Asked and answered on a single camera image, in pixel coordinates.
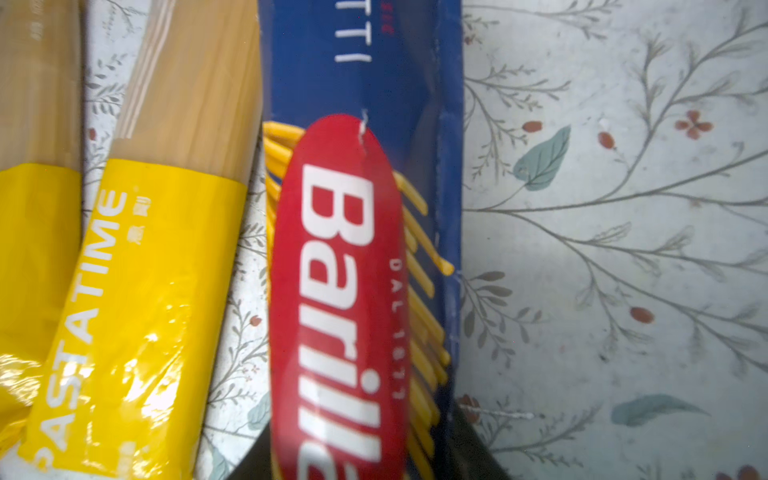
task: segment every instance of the floral tablecloth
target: floral tablecloth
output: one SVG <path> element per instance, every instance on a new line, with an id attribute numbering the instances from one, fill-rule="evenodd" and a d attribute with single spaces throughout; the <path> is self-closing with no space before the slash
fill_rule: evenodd
<path id="1" fill-rule="evenodd" d="M 88 3 L 85 206 L 148 6 Z M 766 478 L 768 2 L 464 9 L 468 419 L 512 478 Z M 198 480 L 226 478 L 270 412 L 262 181 Z M 0 462 L 0 478 L 83 477 Z"/>

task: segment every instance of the barilla spaghetti box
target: barilla spaghetti box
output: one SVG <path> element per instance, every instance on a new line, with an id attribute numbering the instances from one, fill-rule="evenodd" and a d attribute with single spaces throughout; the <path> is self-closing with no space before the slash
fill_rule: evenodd
<path id="1" fill-rule="evenodd" d="M 459 0 L 262 0 L 273 477 L 447 478 Z"/>

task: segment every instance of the yellow label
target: yellow label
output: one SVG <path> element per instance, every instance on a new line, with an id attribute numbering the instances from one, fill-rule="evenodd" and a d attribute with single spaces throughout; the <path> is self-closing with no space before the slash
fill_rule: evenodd
<path id="1" fill-rule="evenodd" d="M 192 478 L 245 196 L 222 177 L 109 160 L 22 457 Z"/>
<path id="2" fill-rule="evenodd" d="M 0 456 L 37 395 L 80 245 L 80 174 L 0 172 Z"/>

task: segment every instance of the red oval logo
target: red oval logo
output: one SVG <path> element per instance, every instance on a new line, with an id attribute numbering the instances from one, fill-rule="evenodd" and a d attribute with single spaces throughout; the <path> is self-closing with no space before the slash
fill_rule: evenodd
<path id="1" fill-rule="evenodd" d="M 376 137 L 349 115 L 317 121 L 283 180 L 270 272 L 273 467 L 285 480 L 402 477 L 404 258 L 400 193 Z"/>

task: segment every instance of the spaghetti package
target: spaghetti package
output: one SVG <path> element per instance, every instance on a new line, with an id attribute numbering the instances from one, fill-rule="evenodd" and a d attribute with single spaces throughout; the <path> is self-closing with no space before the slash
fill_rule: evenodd
<path id="1" fill-rule="evenodd" d="M 192 478 L 261 119 L 257 4 L 157 0 L 19 455 Z"/>
<path id="2" fill-rule="evenodd" d="M 272 478 L 449 478 L 459 1 L 261 10 Z"/>
<path id="3" fill-rule="evenodd" d="M 81 236 L 77 0 L 0 8 L 0 456 L 25 424 Z"/>

